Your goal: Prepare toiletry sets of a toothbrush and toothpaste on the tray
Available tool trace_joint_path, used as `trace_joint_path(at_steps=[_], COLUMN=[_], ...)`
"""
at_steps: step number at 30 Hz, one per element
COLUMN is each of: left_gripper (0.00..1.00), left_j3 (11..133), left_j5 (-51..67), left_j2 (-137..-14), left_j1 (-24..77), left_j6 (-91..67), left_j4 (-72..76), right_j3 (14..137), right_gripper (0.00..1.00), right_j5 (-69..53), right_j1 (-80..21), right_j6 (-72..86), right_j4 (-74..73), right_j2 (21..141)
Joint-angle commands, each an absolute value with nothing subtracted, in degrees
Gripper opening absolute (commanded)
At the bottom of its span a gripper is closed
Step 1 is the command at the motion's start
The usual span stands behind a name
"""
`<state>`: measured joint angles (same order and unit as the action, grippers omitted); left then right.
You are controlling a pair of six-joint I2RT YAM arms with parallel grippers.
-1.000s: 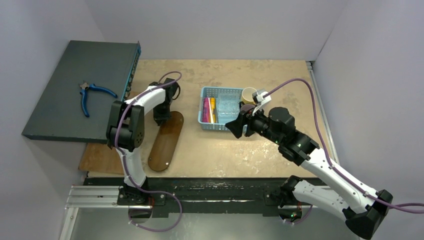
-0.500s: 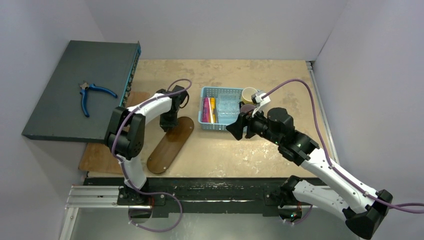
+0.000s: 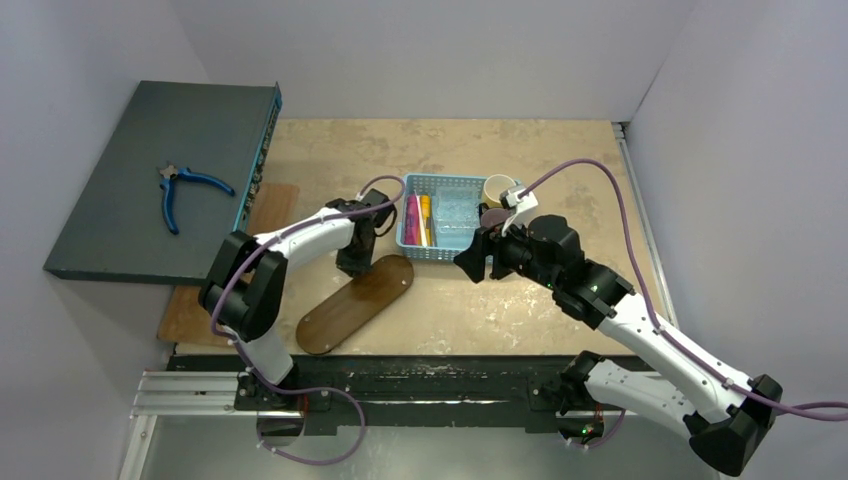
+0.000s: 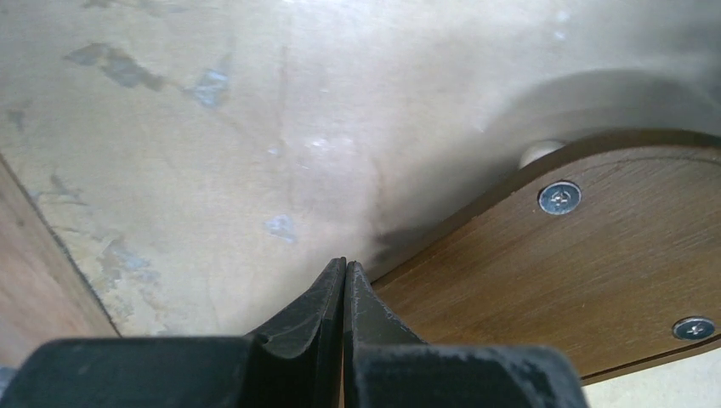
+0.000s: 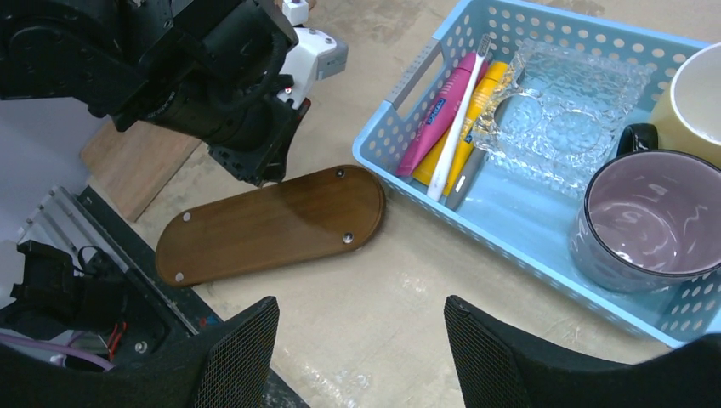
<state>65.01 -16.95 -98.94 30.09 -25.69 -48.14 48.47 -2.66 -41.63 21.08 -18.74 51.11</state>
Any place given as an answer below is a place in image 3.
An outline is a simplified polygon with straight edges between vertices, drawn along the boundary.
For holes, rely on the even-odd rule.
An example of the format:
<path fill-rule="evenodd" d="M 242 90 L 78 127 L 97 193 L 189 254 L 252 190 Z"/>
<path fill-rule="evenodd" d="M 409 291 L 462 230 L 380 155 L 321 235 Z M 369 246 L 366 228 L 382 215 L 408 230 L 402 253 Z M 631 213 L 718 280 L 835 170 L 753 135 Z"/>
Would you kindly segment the dark wooden oval tray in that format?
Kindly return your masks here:
<path fill-rule="evenodd" d="M 330 295 L 299 321 L 295 339 L 310 355 L 324 355 L 398 300 L 414 282 L 414 267 L 401 255 L 386 255 L 372 270 Z"/>

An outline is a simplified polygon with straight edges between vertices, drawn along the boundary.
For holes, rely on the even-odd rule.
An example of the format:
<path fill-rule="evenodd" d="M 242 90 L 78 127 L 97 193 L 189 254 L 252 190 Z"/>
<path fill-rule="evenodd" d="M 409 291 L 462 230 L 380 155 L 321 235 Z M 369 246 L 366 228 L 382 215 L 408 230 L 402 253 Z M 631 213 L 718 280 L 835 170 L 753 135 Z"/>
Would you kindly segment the purple mug with black handle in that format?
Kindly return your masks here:
<path fill-rule="evenodd" d="M 493 228 L 503 224 L 510 216 L 511 212 L 501 207 L 490 207 L 485 203 L 478 205 L 479 223 L 483 228 Z"/>

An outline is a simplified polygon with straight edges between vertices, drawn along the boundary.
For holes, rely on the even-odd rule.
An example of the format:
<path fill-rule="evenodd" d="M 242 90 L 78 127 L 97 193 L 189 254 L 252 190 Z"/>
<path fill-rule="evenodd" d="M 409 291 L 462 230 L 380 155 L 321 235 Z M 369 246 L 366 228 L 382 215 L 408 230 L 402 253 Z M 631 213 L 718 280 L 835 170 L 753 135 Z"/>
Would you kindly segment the light blue perforated plastic basket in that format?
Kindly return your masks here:
<path fill-rule="evenodd" d="M 439 244 L 436 236 L 435 227 L 435 190 L 439 187 L 461 186 L 476 190 L 479 193 L 481 200 L 481 190 L 485 176 L 463 176 L 463 175 L 448 175 L 448 174 L 425 174 L 425 173 L 409 173 L 403 177 L 405 182 L 405 191 L 399 205 L 398 225 L 396 227 L 395 240 L 403 255 L 415 260 L 441 261 L 451 262 L 453 257 L 461 251 L 467 249 L 471 244 L 472 238 L 467 243 L 444 245 Z M 405 233 L 405 214 L 406 200 L 411 194 L 428 195 L 431 199 L 432 213 L 432 233 L 434 235 L 433 247 L 422 247 L 404 244 Z"/>

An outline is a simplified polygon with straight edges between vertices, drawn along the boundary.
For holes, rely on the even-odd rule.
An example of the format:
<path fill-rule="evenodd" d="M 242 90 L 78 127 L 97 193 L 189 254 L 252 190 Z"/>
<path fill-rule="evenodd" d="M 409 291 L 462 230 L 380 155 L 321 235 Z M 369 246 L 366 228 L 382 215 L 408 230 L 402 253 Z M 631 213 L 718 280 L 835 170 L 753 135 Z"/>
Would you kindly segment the yellow ceramic mug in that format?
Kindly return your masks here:
<path fill-rule="evenodd" d="M 489 208 L 501 208 L 501 195 L 516 185 L 516 181 L 508 175 L 491 175 L 483 183 L 481 200 Z"/>

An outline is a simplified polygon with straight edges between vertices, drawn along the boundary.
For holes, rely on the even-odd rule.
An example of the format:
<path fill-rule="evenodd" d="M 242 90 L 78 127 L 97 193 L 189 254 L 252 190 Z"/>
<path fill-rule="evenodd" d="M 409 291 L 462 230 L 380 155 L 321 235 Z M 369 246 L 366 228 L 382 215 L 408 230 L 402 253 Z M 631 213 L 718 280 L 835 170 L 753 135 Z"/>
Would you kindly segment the clear textured glass dish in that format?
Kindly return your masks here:
<path fill-rule="evenodd" d="M 439 244 L 467 243 L 479 227 L 479 193 L 468 187 L 435 190 L 435 227 Z"/>

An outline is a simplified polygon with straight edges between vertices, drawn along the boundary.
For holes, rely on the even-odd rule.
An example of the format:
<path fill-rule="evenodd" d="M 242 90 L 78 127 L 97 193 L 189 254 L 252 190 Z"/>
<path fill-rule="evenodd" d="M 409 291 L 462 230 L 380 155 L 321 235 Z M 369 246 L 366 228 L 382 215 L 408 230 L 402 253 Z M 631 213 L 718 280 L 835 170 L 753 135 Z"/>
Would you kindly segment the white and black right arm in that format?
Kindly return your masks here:
<path fill-rule="evenodd" d="M 658 316 L 627 280 L 585 256 L 565 218 L 480 227 L 453 262 L 475 283 L 517 274 L 549 289 L 566 315 L 626 346 L 658 374 L 584 351 L 561 374 L 563 408 L 592 400 L 622 407 L 682 436 L 704 463 L 733 477 L 773 426 L 769 403 L 780 400 L 781 385 L 720 361 Z"/>

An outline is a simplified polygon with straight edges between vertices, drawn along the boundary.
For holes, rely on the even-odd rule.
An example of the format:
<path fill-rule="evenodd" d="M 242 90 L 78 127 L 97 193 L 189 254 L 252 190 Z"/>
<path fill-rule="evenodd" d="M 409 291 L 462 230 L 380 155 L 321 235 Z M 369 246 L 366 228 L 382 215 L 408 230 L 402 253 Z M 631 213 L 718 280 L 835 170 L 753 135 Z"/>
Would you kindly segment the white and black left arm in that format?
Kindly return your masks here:
<path fill-rule="evenodd" d="M 202 287 L 198 302 L 213 334 L 236 347 L 259 395 L 272 408 L 292 405 L 300 387 L 297 368 L 276 332 L 288 274 L 334 252 L 349 282 L 312 308 L 297 328 L 300 347 L 324 354 L 347 340 L 411 286 L 413 268 L 398 255 L 374 259 L 378 230 L 397 215 L 394 199 L 377 189 L 353 200 L 334 199 L 288 227 L 249 235 L 229 234 Z"/>

